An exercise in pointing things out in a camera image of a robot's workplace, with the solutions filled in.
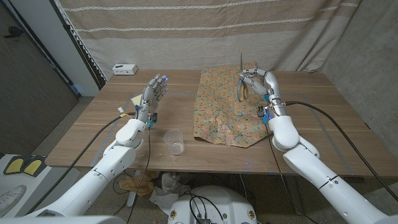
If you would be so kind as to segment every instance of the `small white box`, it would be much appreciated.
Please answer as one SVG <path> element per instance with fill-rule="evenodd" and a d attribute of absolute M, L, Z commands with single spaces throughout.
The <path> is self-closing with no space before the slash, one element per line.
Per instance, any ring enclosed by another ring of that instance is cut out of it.
<path fill-rule="evenodd" d="M 115 75 L 133 75 L 137 71 L 135 64 L 116 64 L 112 71 Z"/>

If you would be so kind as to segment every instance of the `gray wall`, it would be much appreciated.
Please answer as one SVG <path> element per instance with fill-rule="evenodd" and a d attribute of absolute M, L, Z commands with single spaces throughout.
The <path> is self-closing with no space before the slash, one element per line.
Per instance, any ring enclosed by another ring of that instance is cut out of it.
<path fill-rule="evenodd" d="M 397 157 L 398 1 L 362 0 L 318 70 Z"/>
<path fill-rule="evenodd" d="M 14 12 L 8 1 L 3 0 L 3 2 Z M 50 1 L 12 0 L 11 2 L 74 83 L 80 94 L 82 96 L 95 96 L 99 89 L 63 28 Z"/>

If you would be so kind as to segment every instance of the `white shoe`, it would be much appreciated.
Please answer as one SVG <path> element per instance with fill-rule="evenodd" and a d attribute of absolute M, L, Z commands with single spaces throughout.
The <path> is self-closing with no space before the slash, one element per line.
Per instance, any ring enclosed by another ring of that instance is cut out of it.
<path fill-rule="evenodd" d="M 0 217 L 7 214 L 24 196 L 26 186 L 20 185 L 0 196 Z"/>

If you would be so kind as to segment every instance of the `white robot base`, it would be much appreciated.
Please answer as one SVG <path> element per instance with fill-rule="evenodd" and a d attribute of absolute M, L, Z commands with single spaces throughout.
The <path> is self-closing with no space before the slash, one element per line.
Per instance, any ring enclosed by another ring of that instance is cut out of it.
<path fill-rule="evenodd" d="M 213 202 L 220 211 L 223 221 L 215 206 L 203 198 L 201 198 L 203 200 L 202 203 L 200 198 L 195 196 L 205 197 Z M 170 209 L 168 224 L 196 223 L 197 221 L 192 215 L 191 208 L 202 224 L 257 223 L 252 205 L 240 194 L 226 187 L 215 185 L 202 186 L 193 189 L 191 194 L 181 196 L 174 202 Z"/>

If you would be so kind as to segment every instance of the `scissors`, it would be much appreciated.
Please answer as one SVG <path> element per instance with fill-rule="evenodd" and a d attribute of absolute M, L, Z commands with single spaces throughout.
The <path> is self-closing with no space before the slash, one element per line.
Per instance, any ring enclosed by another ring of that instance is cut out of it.
<path fill-rule="evenodd" d="M 243 61 L 242 61 L 242 50 L 241 50 L 241 70 L 239 71 L 239 74 L 243 74 Z M 249 90 L 248 86 L 246 86 L 246 83 L 239 79 L 238 82 L 238 101 L 243 102 L 243 100 L 247 99 L 249 95 Z"/>

